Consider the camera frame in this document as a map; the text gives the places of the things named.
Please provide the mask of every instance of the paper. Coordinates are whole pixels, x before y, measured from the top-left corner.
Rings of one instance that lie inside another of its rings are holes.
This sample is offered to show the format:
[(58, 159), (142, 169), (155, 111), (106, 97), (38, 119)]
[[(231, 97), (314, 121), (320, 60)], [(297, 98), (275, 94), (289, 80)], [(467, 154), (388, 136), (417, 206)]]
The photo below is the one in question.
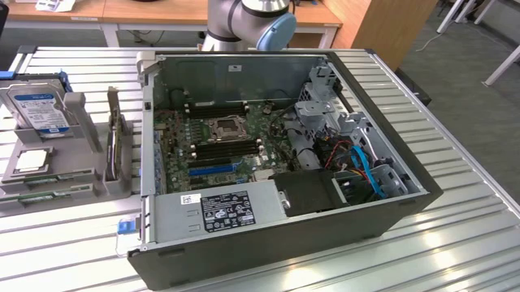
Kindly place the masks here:
[(76, 0), (39, 0), (36, 10), (48, 12), (67, 12), (72, 10)]

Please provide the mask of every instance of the motherboard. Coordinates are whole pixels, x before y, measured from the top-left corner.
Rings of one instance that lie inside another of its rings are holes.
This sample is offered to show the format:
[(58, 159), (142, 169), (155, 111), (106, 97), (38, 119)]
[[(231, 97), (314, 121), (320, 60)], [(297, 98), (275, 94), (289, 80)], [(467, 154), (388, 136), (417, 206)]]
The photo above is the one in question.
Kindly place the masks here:
[(266, 180), (300, 168), (271, 102), (156, 110), (154, 130), (164, 184), (173, 193)]

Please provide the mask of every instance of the blue latch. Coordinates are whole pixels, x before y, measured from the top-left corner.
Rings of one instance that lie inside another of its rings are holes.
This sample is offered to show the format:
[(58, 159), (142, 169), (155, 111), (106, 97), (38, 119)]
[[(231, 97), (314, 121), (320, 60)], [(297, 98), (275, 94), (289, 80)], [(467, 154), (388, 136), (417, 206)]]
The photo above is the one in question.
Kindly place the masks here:
[(15, 78), (15, 74), (16, 72), (13, 71), (0, 71), (0, 79), (11, 80), (12, 78)]
[(138, 231), (136, 229), (136, 221), (120, 221), (118, 223), (118, 234), (131, 234)]

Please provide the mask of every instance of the blue pcie slot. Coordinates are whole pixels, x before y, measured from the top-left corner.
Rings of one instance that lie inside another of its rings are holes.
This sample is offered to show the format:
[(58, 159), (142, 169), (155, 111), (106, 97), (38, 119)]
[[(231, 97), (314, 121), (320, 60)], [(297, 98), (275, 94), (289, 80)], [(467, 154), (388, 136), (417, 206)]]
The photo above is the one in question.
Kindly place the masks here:
[(189, 176), (214, 175), (215, 173), (225, 173), (225, 172), (234, 172), (234, 171), (235, 171), (235, 167), (233, 165), (221, 165), (221, 166), (209, 167), (206, 169), (190, 169), (187, 175)]

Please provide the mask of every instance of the hard drive label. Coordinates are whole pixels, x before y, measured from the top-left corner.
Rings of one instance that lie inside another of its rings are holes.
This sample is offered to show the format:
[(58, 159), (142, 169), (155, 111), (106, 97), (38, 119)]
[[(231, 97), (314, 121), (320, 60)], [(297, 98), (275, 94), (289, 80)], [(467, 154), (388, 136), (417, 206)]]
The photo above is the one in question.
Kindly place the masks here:
[(201, 198), (201, 208), (207, 232), (255, 224), (246, 191)]
[(60, 133), (68, 130), (68, 122), (56, 107), (52, 94), (25, 94), (15, 96), (19, 109), (36, 130), (44, 133)]

